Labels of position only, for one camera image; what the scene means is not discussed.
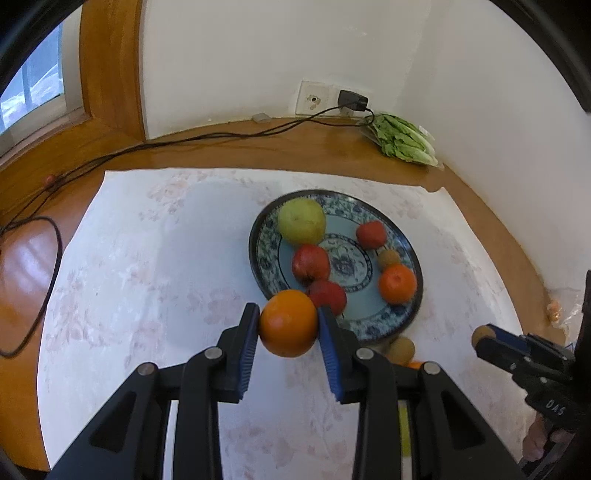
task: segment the white tablecloth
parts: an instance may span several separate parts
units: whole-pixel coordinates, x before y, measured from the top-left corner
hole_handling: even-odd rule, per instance
[[[406,331],[416,358],[440,363],[519,456],[531,410],[509,375],[477,359],[470,336],[488,322],[521,328],[495,266],[445,190],[166,169],[107,172],[64,253],[37,378],[50,465],[138,364],[185,362],[235,325],[247,301],[264,306],[248,260],[252,223],[273,199],[308,188],[356,196],[406,234],[424,276],[423,303]],[[358,409],[334,401],[317,346],[282,359],[259,344],[243,402],[219,411],[225,478],[350,478]]]

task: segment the triangular cutout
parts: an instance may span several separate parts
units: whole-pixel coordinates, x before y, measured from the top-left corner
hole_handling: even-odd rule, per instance
[[[90,437],[93,447],[119,453],[123,450],[127,428],[135,405],[135,392],[127,392],[113,412],[104,419]]]
[[[449,392],[441,393],[447,424],[452,434],[453,447],[456,450],[475,447],[484,443],[484,435],[474,425],[470,417]]]

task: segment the power cord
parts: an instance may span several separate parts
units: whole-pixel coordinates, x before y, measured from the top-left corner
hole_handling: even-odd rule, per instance
[[[285,132],[287,132],[287,131],[289,131],[289,130],[291,130],[291,129],[293,129],[305,122],[314,122],[314,123],[317,123],[320,125],[327,125],[329,127],[366,127],[368,125],[371,125],[371,123],[373,123],[373,121],[375,120],[375,114],[371,109],[367,108],[367,98],[365,98],[361,95],[358,95],[357,93],[347,92],[347,94],[351,94],[351,93],[353,94],[353,97],[351,97],[350,95],[349,96],[339,96],[339,102],[338,102],[339,106],[327,108],[326,110],[322,110],[318,113],[315,113],[314,115],[311,115],[311,116],[308,116],[305,118],[292,120],[290,122],[286,122],[284,124],[277,125],[276,127],[271,127],[266,130],[262,130],[260,132],[256,132],[253,134],[239,134],[239,133],[235,133],[235,132],[211,132],[208,134],[196,135],[194,137],[182,138],[179,140],[169,140],[169,141],[164,141],[164,142],[145,143],[145,144],[140,144],[140,145],[135,145],[133,147],[125,148],[125,149],[120,150],[118,152],[111,153],[108,155],[103,155],[101,157],[89,160],[89,161],[83,163],[82,165],[79,165],[78,167],[73,168],[72,170],[69,170],[69,171],[65,172],[64,174],[60,175],[56,179],[56,181],[53,183],[53,185],[38,190],[33,195],[33,197],[25,204],[25,206],[22,207],[8,221],[8,223],[6,225],[0,226],[0,242],[2,241],[2,238],[8,232],[15,230],[22,225],[26,225],[28,223],[36,222],[36,221],[49,222],[52,225],[52,227],[56,233],[56,241],[57,241],[56,263],[53,268],[53,275],[51,276],[51,281],[49,283],[49,288],[47,289],[47,294],[45,296],[45,299],[43,300],[41,308],[39,309],[39,313],[35,317],[31,327],[29,328],[29,331],[24,336],[21,343],[19,343],[19,345],[14,350],[6,352],[6,351],[3,351],[0,349],[0,357],[14,358],[19,353],[21,353],[21,351],[25,348],[27,343],[31,340],[31,337],[33,336],[33,333],[35,332],[35,329],[41,323],[41,319],[43,318],[43,315],[45,314],[45,311],[47,310],[47,304],[49,303],[49,298],[51,297],[53,287],[54,287],[56,280],[57,280],[57,273],[59,272],[59,269],[60,269],[61,259],[63,256],[63,241],[61,238],[60,229],[52,218],[50,218],[48,216],[36,216],[36,215],[39,212],[39,210],[41,210],[41,208],[47,203],[49,198],[51,198],[52,195],[55,194],[55,192],[59,191],[64,186],[68,185],[69,183],[71,183],[75,180],[78,180],[79,178],[81,178],[85,175],[88,175],[93,170],[96,170],[97,168],[103,166],[104,164],[113,160],[114,158],[120,157],[122,155],[127,155],[129,153],[134,153],[137,151],[150,150],[153,148],[169,147],[171,145],[187,144],[189,142],[194,142],[194,141],[199,141],[199,140],[213,140],[213,139],[218,139],[218,138],[246,139],[246,138],[271,137],[273,135],[279,135],[279,134],[285,133]],[[368,117],[366,117],[365,122],[354,123],[354,124],[332,124],[332,123],[323,122],[321,120],[316,119],[320,115],[324,115],[325,113],[328,113],[328,112],[331,112],[333,110],[337,110],[340,108],[344,108],[344,107],[354,109],[355,111],[364,111],[364,112],[367,111],[370,113],[370,115]],[[31,205],[33,205],[33,203],[35,203],[35,201],[38,200],[44,193],[46,194],[45,198],[39,203],[39,205],[37,205],[35,207],[35,209],[28,216],[26,216],[22,219],[19,219],[19,217],[25,211],[27,211],[27,209],[29,207],[31,207]]]

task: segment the window frame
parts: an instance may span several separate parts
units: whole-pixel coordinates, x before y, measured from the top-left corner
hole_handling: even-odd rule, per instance
[[[80,81],[80,19],[78,7],[63,22],[61,31],[61,70],[64,93],[36,107],[0,134],[0,156],[39,129],[83,106]],[[0,165],[7,159],[0,158]]]

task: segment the white wall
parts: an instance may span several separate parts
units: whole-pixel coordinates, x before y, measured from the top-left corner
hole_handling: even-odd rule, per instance
[[[143,29],[150,138],[293,116],[302,79],[372,91],[375,109],[434,134],[548,286],[582,287],[591,122],[488,0],[146,0]]]

